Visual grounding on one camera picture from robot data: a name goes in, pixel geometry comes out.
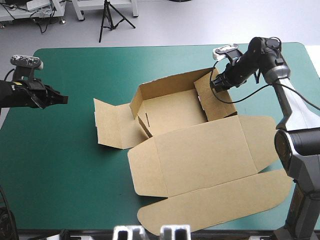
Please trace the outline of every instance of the cardboard box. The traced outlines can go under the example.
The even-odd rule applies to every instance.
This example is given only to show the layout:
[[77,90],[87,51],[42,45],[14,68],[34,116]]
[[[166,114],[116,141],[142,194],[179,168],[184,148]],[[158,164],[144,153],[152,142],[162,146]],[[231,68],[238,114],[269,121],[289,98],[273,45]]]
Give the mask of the cardboard box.
[[138,219],[159,235],[165,224],[192,231],[279,205],[292,180],[282,170],[259,173],[278,159],[275,122],[231,116],[156,135],[128,152],[137,194],[168,199],[142,207]]
[[[206,68],[143,83],[132,101],[123,105],[94,99],[98,143],[132,148],[151,136],[235,115],[233,104],[213,97],[210,71]],[[227,91],[219,96],[231,101]]]
[[[238,116],[233,104],[218,101],[210,71],[143,83],[119,106],[94,100],[99,144],[134,147],[128,158],[136,193],[167,198],[138,211],[153,234],[162,225],[196,231],[262,212],[291,189],[284,170],[259,173],[278,159],[274,120]],[[217,95],[231,101],[227,91]]]

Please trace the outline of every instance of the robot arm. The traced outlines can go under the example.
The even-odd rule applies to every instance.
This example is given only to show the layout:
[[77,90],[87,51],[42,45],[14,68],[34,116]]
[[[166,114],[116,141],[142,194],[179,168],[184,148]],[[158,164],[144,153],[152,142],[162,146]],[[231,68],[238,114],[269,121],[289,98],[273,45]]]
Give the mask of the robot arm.
[[276,127],[275,149],[287,175],[296,183],[285,225],[274,235],[278,240],[317,240],[314,228],[320,213],[320,117],[287,88],[294,89],[290,69],[281,55],[281,41],[255,37],[245,54],[237,45],[229,45],[214,49],[213,56],[230,60],[225,71],[210,80],[216,92],[239,87],[257,70],[273,86],[283,113]]
[[67,96],[60,95],[60,92],[34,77],[34,71],[43,68],[38,57],[15,55],[10,62],[16,68],[12,81],[0,81],[0,108],[44,109],[50,105],[68,103]]

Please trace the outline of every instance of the wire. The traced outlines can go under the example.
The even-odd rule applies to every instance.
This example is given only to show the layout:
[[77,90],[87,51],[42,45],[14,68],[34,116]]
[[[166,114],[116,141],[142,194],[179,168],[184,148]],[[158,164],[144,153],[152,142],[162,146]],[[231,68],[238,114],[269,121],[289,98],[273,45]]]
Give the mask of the wire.
[[48,21],[47,24],[45,25],[44,30],[42,29],[41,25],[40,25],[38,22],[35,23],[35,24],[40,28],[41,34],[44,34],[44,33],[47,31],[48,25],[50,25],[50,24],[55,24],[55,23],[56,23],[56,22],[51,22],[51,20],[52,20],[52,18],[54,17],[55,13],[56,13],[56,9],[54,9],[53,12],[52,12],[52,14],[50,14],[49,21]]
[[16,20],[14,16],[9,12],[9,10],[5,7],[5,5],[2,5],[2,7],[6,10],[6,12],[12,17],[13,20]]
[[[211,81],[211,79],[212,79],[212,75],[213,75],[214,69],[216,68],[215,66],[216,66],[217,63],[218,63],[218,62],[215,62],[215,64],[214,64],[213,67],[212,67],[212,70],[211,70],[211,73],[210,73],[210,81]],[[219,98],[219,97],[216,95],[215,91],[214,91],[212,88],[211,88],[211,91],[212,91],[213,95],[215,96],[215,98],[216,98],[217,100],[219,100],[220,102],[222,102],[222,103],[224,103],[224,104],[236,104],[236,103],[240,103],[240,102],[242,102],[242,101],[250,98],[250,97],[253,96],[254,94],[260,92],[262,89],[264,89],[264,88],[266,88],[266,87],[269,87],[269,86],[273,86],[273,87],[274,87],[274,85],[279,85],[279,86],[282,86],[283,88],[289,89],[290,91],[292,91],[292,92],[294,92],[295,94],[297,94],[297,95],[298,95],[303,101],[305,101],[307,104],[309,104],[310,106],[312,106],[312,107],[314,107],[315,109],[317,109],[317,110],[320,111],[320,107],[319,107],[319,106],[317,106],[317,105],[313,104],[312,102],[310,102],[310,101],[309,101],[308,99],[306,99],[300,92],[298,92],[297,90],[295,90],[295,89],[293,89],[293,88],[291,88],[291,87],[289,87],[289,86],[286,86],[286,85],[284,85],[284,84],[277,83],[277,82],[274,82],[274,83],[271,83],[271,84],[266,84],[266,85],[260,87],[259,89],[255,90],[254,92],[252,92],[252,93],[249,94],[248,96],[246,96],[246,97],[244,97],[244,98],[242,98],[242,99],[240,99],[240,100],[237,100],[237,101],[225,101],[225,100]]]
[[6,207],[7,211],[8,211],[8,216],[9,216],[9,220],[10,220],[10,223],[11,223],[11,230],[12,230],[12,234],[13,234],[14,240],[19,240],[18,236],[17,236],[17,232],[16,232],[17,231],[17,227],[14,224],[14,221],[13,221],[13,218],[12,218],[12,213],[10,211],[9,204],[8,204],[5,192],[3,191],[1,185],[0,185],[0,193],[1,193],[2,198],[4,200],[5,207]]
[[295,94],[297,94],[300,98],[302,98],[303,101],[305,101],[307,104],[309,104],[310,106],[314,107],[315,109],[319,110],[320,111],[320,107],[313,104],[312,102],[310,102],[308,99],[306,99],[300,92],[298,92],[297,90],[294,90],[293,88],[289,87],[289,86],[286,86],[284,84],[281,84],[281,83],[273,83],[273,85],[279,85],[279,86],[282,86],[286,89],[289,89],[290,91],[294,92]]
[[19,9],[19,10],[23,10],[23,11],[26,11],[26,12],[31,12],[31,11],[25,9],[25,8],[18,7],[17,5],[16,6],[12,6],[12,5],[8,5],[6,3],[3,3],[3,2],[0,2],[0,5],[6,6],[6,7],[10,8],[10,9]]
[[9,76],[10,73],[12,73],[15,69],[12,68],[10,71],[8,71],[8,73],[5,75],[4,80],[3,81],[7,81],[7,78]]

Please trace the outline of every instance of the green tabletop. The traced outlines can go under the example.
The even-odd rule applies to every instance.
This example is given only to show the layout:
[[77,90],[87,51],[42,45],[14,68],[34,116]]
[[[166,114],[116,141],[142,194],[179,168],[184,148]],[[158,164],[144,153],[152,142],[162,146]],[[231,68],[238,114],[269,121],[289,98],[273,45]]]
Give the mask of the green tabletop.
[[[12,108],[0,130],[0,183],[17,227],[112,229],[138,224],[138,209],[160,198],[135,193],[128,150],[97,144],[93,98],[113,105],[128,103],[143,82],[212,66],[212,49],[216,47],[38,50],[34,55],[44,62],[44,69],[37,71],[36,77],[68,95],[69,103],[45,110]],[[240,49],[245,51],[247,45],[240,45]],[[292,70],[295,88],[319,104],[319,77],[305,47],[284,43],[282,53]],[[223,71],[226,63],[220,62],[218,68]],[[237,100],[262,84],[262,77],[259,85],[251,78],[230,94]],[[271,87],[236,107],[240,114],[272,116],[277,122],[282,118]],[[281,167],[277,161],[267,170]],[[213,229],[276,229],[284,224],[291,194],[274,209]]]

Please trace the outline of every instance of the gray floor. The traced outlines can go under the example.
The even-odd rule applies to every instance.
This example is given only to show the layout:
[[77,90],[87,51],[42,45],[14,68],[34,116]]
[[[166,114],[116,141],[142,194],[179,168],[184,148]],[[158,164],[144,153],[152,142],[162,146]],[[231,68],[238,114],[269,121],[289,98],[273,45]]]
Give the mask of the gray floor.
[[[12,68],[12,55],[32,55],[41,48],[248,43],[255,36],[320,45],[319,0],[160,0],[138,2],[138,10],[134,18],[130,9],[121,9],[136,29],[121,23],[114,31],[104,31],[102,43],[102,11],[86,11],[85,21],[78,21],[70,2],[67,23],[50,25],[45,34],[31,20],[7,24],[0,29],[0,79]],[[6,110],[2,112],[0,126]]]

